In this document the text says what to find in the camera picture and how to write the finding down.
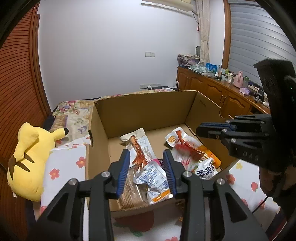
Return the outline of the person's right hand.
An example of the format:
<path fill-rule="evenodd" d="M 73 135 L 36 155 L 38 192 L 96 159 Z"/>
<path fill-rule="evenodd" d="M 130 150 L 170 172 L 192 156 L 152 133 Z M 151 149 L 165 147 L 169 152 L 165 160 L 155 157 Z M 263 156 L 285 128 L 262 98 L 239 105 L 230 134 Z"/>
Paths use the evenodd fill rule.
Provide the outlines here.
<path fill-rule="evenodd" d="M 288 190 L 295 185 L 295 167 L 288 166 L 282 173 L 275 173 L 259 167 L 260 188 L 266 196 L 275 197 L 276 193 Z"/>

